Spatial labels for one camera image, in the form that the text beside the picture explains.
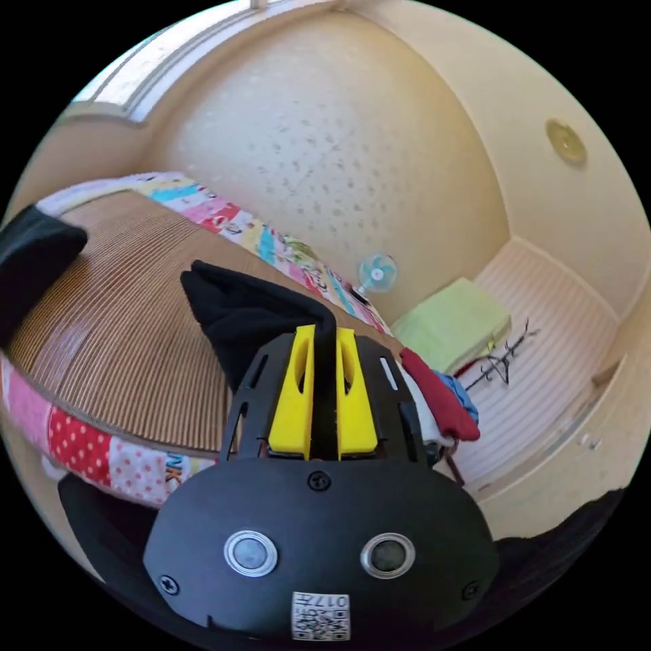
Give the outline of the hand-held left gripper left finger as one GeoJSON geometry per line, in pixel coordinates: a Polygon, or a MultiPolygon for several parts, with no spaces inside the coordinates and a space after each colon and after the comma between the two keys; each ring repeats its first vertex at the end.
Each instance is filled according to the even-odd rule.
{"type": "Polygon", "coordinates": [[[314,327],[296,329],[268,436],[268,445],[274,454],[310,452],[315,381],[314,338],[314,327]]]}

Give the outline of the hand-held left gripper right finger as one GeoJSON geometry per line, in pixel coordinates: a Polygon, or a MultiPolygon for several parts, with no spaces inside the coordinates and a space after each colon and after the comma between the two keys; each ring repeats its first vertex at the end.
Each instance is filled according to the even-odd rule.
{"type": "Polygon", "coordinates": [[[339,453],[374,453],[378,437],[355,332],[336,333],[336,429],[339,453]]]}

